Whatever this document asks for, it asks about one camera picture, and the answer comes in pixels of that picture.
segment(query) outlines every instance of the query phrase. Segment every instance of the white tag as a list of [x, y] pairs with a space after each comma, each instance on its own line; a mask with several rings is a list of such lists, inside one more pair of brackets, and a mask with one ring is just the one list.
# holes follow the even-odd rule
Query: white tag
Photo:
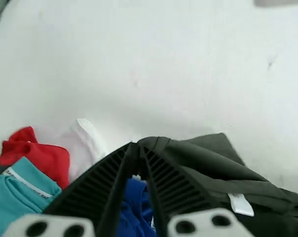
[[154, 226], [153, 217], [152, 217], [152, 220], [151, 220], [151, 228], [155, 231], [155, 226]]
[[251, 204], [246, 200], [243, 194], [228, 194], [231, 201], [231, 208], [234, 213], [245, 216], [254, 216]]
[[21, 183], [25, 184], [27, 187], [29, 187], [30, 189], [33, 189], [36, 193], [38, 193], [40, 196], [42, 196], [44, 199], [48, 199], [50, 197], [52, 197], [52, 195], [36, 188], [33, 184], [30, 184], [29, 182], [27, 182], [25, 179], [23, 179], [20, 175], [18, 175], [11, 167], [9, 167], [8, 169], [6, 169], [3, 172], [4, 175], [7, 176], [11, 176], [13, 178], [16, 178], [18, 181], [20, 181]]

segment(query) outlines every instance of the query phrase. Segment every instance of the mounting hole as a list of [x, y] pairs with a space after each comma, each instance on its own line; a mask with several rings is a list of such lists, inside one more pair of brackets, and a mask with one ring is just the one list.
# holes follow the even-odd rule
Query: mounting hole
[[47, 228], [47, 223], [44, 221], [38, 221], [29, 226], [26, 230], [26, 236], [28, 237], [37, 237], [45, 232]]
[[177, 223], [175, 229], [180, 234], [190, 234], [195, 231], [195, 225], [190, 221], [180, 221]]
[[228, 217], [222, 215], [216, 215], [212, 218], [212, 222], [215, 226], [230, 226], [231, 222]]
[[84, 233], [84, 227], [81, 225], [73, 225], [66, 229], [64, 237], [81, 237]]

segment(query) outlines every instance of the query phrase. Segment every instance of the blue cloth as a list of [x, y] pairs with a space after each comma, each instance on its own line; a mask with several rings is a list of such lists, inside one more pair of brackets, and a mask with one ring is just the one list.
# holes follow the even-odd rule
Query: blue cloth
[[0, 236], [24, 214], [41, 213], [61, 188], [26, 157], [0, 175]]
[[128, 179], [116, 236], [156, 237], [156, 232], [151, 228], [152, 217], [146, 184]]

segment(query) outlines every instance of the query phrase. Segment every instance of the white backdrop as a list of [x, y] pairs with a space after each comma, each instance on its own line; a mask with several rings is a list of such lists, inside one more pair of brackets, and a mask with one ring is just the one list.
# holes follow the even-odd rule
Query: white backdrop
[[224, 132], [250, 168], [298, 192], [298, 5], [11, 0], [0, 21], [0, 142], [75, 118], [111, 150]]

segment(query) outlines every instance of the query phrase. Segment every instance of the red shirt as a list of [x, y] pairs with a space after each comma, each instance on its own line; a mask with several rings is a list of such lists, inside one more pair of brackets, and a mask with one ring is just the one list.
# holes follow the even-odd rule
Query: red shirt
[[68, 186], [68, 151], [62, 147], [37, 143], [32, 127], [24, 127], [12, 134], [8, 141], [3, 141], [0, 174], [21, 157], [26, 157], [62, 189]]

